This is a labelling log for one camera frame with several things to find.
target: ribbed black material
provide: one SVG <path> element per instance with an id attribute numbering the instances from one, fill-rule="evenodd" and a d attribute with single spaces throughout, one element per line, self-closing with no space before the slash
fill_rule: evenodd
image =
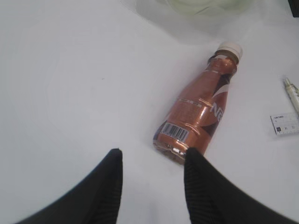
<path id="1" fill-rule="evenodd" d="M 122 153 L 113 149 L 75 188 L 19 224 L 115 224 L 121 188 Z"/>
<path id="2" fill-rule="evenodd" d="M 293 17 L 299 17 L 299 0 L 289 0 Z"/>
<path id="3" fill-rule="evenodd" d="M 238 189 L 195 148 L 187 151 L 184 181 L 192 224 L 296 224 Z"/>

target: bottle neck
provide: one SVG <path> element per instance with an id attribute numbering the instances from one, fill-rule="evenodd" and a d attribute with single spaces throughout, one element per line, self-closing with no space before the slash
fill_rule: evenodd
<path id="1" fill-rule="evenodd" d="M 236 65 L 239 64 L 239 59 L 238 57 L 232 53 L 231 51 L 229 50 L 218 50 L 215 52 L 215 55 L 214 56 L 217 56 L 217 55 L 224 55 L 224 56 L 227 56 L 229 57 Z"/>

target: white bottle cap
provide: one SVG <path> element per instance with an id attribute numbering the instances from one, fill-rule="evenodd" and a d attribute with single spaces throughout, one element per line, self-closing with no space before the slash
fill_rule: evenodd
<path id="1" fill-rule="evenodd" d="M 232 52 L 234 55 L 236 55 L 236 57 L 238 58 L 239 61 L 243 55 L 243 50 L 242 50 L 241 46 L 234 42 L 228 42 L 228 41 L 223 42 L 222 44 L 220 44 L 220 46 L 217 50 L 228 50 L 228 51 Z"/>

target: white surface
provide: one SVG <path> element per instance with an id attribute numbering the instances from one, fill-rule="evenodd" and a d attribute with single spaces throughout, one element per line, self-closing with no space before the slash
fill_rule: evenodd
<path id="1" fill-rule="evenodd" d="M 282 2 L 263 1 L 261 16 L 236 28 L 244 55 L 206 157 L 299 221 L 299 137 L 276 138 L 270 121 L 293 111 L 282 75 L 299 85 L 299 20 Z M 178 36 L 164 25 L 118 0 L 0 2 L 0 223 L 58 199 L 114 147 L 124 153 L 118 223 L 189 223 L 183 168 L 152 137 L 219 43 L 236 36 L 221 26 L 194 36 L 178 26 Z"/>

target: bottle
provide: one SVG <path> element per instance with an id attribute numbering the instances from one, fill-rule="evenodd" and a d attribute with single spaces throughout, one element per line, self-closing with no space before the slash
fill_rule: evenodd
<path id="1" fill-rule="evenodd" d="M 223 116 L 229 82 L 241 57 L 238 44 L 224 42 L 219 46 L 207 68 L 180 93 L 158 128 L 153 139 L 156 149 L 180 164 L 190 147 L 205 153 Z"/>

